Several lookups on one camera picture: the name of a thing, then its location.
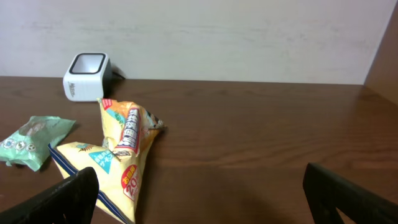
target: yellow snack bag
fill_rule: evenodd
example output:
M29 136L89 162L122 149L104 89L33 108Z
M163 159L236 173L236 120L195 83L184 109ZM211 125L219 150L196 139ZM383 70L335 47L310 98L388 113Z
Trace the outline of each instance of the yellow snack bag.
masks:
M163 121L133 102L99 100L103 146L72 142L50 153L63 178L92 167L99 182L96 205L123 223L134 223L142 173Z

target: white cube-shaped gadget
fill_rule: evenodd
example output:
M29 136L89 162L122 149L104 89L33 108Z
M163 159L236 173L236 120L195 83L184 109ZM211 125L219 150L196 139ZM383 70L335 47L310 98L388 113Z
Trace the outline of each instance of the white cube-shaped gadget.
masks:
M106 53L81 53L63 77L63 89L69 100L96 101L104 97L111 79L111 61Z

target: crumpled green packet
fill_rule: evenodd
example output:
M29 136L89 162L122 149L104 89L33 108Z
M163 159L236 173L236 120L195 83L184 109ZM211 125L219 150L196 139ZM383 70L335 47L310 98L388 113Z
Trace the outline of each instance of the crumpled green packet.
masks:
M38 171L50 152L70 131L75 121L56 116L32 116L14 134L0 142L0 161L28 165Z

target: wooden table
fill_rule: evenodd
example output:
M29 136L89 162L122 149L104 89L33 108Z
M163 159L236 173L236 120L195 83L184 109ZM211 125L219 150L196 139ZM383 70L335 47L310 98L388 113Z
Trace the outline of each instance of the wooden table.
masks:
M169 130L153 145L138 223L313 223L302 190L308 162L398 203L398 107L359 85L126 80ZM0 139L32 115L77 120L63 141L101 144L97 103L74 103L60 78L0 77ZM62 179L0 163L0 211ZM93 223L117 223L96 208Z

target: white wall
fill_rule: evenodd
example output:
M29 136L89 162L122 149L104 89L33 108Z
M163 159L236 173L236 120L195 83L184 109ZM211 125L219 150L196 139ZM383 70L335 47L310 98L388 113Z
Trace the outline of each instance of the white wall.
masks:
M362 84L396 0L1 0L0 75Z

